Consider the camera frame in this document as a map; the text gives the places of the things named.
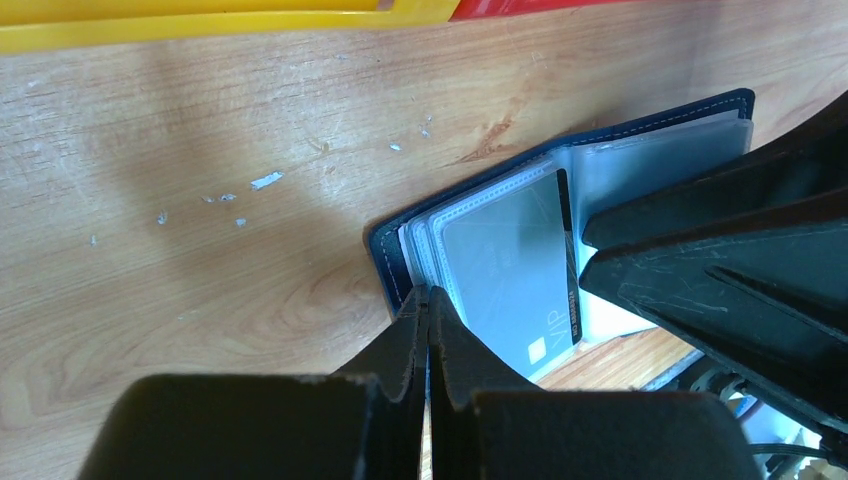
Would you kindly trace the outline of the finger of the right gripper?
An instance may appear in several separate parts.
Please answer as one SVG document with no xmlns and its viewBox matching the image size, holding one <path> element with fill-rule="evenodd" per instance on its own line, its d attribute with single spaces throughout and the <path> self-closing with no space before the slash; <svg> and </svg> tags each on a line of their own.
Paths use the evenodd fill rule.
<svg viewBox="0 0 848 480">
<path fill-rule="evenodd" d="M 812 422 L 847 427 L 847 196 L 598 252 L 580 284 Z"/>
<path fill-rule="evenodd" d="M 707 174 L 590 217 L 599 250 L 799 202 L 847 186 L 847 95 L 781 137 Z"/>
</svg>

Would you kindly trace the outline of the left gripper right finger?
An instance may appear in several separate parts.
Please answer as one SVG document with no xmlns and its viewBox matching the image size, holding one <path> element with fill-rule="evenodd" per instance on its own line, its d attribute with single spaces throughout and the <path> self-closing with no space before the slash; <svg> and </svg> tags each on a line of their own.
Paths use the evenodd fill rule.
<svg viewBox="0 0 848 480">
<path fill-rule="evenodd" d="M 756 479 L 746 438 L 691 392 L 547 391 L 494 355 L 429 293 L 436 479 Z"/>
</svg>

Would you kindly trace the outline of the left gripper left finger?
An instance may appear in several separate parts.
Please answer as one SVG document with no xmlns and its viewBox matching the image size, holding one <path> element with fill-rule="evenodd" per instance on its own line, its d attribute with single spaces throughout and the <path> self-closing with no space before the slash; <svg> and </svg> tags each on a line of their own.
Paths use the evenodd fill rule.
<svg viewBox="0 0 848 480">
<path fill-rule="evenodd" d="M 157 374 L 118 399 L 83 479 L 415 479 L 428 292 L 330 374 Z"/>
</svg>

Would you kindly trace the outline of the silver VIP credit card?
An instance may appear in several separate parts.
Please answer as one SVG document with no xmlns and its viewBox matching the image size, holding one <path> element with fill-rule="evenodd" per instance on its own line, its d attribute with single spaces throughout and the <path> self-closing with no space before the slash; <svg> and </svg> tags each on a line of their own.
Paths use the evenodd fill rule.
<svg viewBox="0 0 848 480">
<path fill-rule="evenodd" d="M 461 320 L 530 381 L 582 337 L 567 173 L 557 169 L 479 192 L 432 223 Z"/>
</svg>

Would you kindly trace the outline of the blue leather card holder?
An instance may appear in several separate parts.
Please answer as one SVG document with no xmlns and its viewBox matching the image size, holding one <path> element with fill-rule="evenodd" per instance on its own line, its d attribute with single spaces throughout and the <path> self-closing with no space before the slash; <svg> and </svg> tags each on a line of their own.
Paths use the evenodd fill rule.
<svg viewBox="0 0 848 480">
<path fill-rule="evenodd" d="M 465 212 L 469 199 L 491 186 L 563 169 L 582 325 L 582 337 L 570 356 L 581 342 L 599 343 L 648 329 L 648 320 L 579 287 L 579 276 L 595 253 L 582 240 L 584 228 L 594 214 L 741 157 L 750 147 L 754 105 L 753 91 L 739 88 L 610 127 L 560 136 L 377 222 L 367 233 L 366 245 L 388 305 L 398 310 L 419 285 L 443 288 L 446 267 L 433 221 Z"/>
</svg>

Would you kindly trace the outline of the red double plastic bin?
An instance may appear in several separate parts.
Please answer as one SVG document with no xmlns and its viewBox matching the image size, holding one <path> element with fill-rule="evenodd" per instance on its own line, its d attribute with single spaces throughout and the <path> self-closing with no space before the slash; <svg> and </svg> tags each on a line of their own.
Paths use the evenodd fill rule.
<svg viewBox="0 0 848 480">
<path fill-rule="evenodd" d="M 461 0 L 451 22 L 617 3 L 620 0 Z"/>
</svg>

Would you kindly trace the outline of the yellow plastic bin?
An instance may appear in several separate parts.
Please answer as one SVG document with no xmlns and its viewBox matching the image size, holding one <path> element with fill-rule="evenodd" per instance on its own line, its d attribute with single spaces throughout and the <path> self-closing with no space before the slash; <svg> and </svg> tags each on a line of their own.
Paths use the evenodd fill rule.
<svg viewBox="0 0 848 480">
<path fill-rule="evenodd" d="M 439 24 L 455 1 L 4 1 L 1 51 L 285 30 Z"/>
</svg>

